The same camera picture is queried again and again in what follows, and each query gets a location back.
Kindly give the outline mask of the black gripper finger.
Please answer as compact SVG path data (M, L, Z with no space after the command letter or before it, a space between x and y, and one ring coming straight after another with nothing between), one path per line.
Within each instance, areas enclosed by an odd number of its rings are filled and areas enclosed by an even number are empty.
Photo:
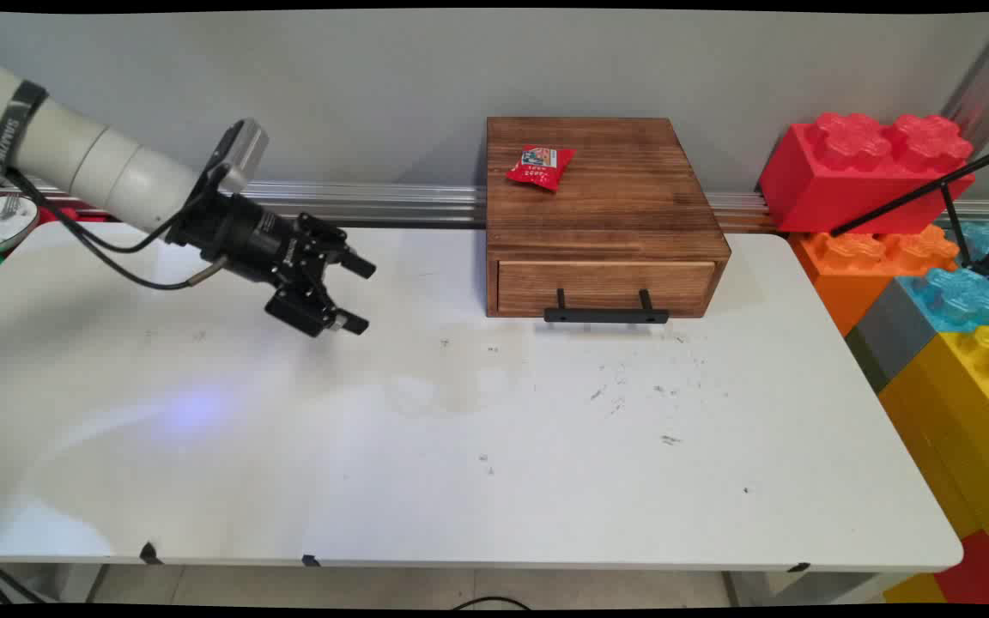
M264 311L310 337L325 331L362 334L369 327L365 318L335 305L322 288L315 286L280 286L264 305Z
M361 278L376 273L376 265L367 261L347 243L347 234L340 227L320 220L317 216L301 214L295 222L298 250L305 261L323 266L337 264Z

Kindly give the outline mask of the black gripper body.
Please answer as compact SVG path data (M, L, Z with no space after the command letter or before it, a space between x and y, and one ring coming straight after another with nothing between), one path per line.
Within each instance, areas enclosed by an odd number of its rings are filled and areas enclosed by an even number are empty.
M325 222L317 216L282 216L240 193L197 193L166 231L167 243L195 247L205 262L299 293L325 290L323 239Z

